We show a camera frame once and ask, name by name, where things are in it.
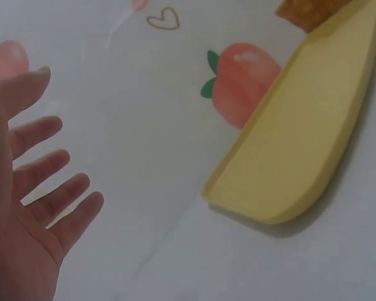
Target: heart outline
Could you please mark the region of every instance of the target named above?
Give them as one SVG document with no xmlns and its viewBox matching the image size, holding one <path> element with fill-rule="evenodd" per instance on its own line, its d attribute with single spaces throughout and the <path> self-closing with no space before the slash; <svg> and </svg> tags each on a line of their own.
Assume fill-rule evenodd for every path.
<svg viewBox="0 0 376 301">
<path fill-rule="evenodd" d="M 153 20 L 157 20 L 157 21 L 160 21 L 160 22 L 164 22 L 165 21 L 165 12 L 166 11 L 170 11 L 174 15 L 175 26 L 169 27 L 169 26 L 161 26 L 161 25 L 154 24 Z M 161 15 L 162 15 L 161 17 L 149 16 L 149 17 L 146 18 L 146 22 L 149 25 L 151 25 L 151 27 L 156 28 L 156 29 L 177 30 L 177 29 L 180 28 L 180 26 L 181 26 L 181 24 L 180 24 L 180 18 L 178 17 L 177 11 L 175 11 L 174 8 L 172 8 L 171 6 L 167 6 L 166 8 L 162 9 Z"/>
</svg>

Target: peach illustration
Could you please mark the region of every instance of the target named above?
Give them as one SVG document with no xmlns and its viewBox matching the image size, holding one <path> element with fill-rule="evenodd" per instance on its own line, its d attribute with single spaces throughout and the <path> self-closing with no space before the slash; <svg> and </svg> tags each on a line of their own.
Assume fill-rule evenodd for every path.
<svg viewBox="0 0 376 301">
<path fill-rule="evenodd" d="M 13 77 L 29 71 L 29 61 L 25 49 L 16 41 L 0 44 L 0 79 Z"/>
<path fill-rule="evenodd" d="M 133 11 L 141 11 L 148 5 L 148 0 L 132 0 Z"/>
<path fill-rule="evenodd" d="M 204 98 L 231 125 L 242 129 L 281 71 L 277 62 L 262 49 L 237 43 L 219 56 L 208 51 L 207 60 L 216 77 L 202 88 Z"/>
</svg>

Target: printed heart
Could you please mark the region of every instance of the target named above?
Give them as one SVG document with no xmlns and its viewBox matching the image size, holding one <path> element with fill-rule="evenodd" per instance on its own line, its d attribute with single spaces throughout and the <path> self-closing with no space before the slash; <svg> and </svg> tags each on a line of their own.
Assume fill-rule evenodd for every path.
<svg viewBox="0 0 376 301">
<path fill-rule="evenodd" d="M 180 19 L 174 8 L 167 7 L 162 10 L 162 16 L 150 16 L 146 19 L 149 25 L 162 30 L 176 30 L 180 28 Z"/>
</svg>

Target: yellow plastic object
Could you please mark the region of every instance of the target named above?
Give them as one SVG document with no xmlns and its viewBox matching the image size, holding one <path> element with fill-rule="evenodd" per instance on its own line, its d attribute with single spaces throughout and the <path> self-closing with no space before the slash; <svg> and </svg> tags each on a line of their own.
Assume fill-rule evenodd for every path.
<svg viewBox="0 0 376 301">
<path fill-rule="evenodd" d="M 376 0 L 353 0 L 298 48 L 202 195 L 266 224 L 322 194 L 348 144 L 376 55 Z"/>
</svg>

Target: green leaf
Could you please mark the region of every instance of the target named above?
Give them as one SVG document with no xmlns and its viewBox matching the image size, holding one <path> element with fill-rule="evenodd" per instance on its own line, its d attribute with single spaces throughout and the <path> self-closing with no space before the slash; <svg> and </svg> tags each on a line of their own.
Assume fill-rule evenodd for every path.
<svg viewBox="0 0 376 301">
<path fill-rule="evenodd" d="M 211 67 L 214 74 L 217 75 L 217 64 L 219 63 L 219 55 L 216 52 L 209 50 L 207 52 L 207 62 L 209 63 L 209 66 Z"/>
<path fill-rule="evenodd" d="M 209 80 L 207 83 L 205 83 L 205 85 L 203 86 L 201 90 L 202 97 L 212 98 L 213 87 L 214 87 L 215 82 L 216 82 L 216 77 L 213 78 L 212 80 Z"/>
</svg>

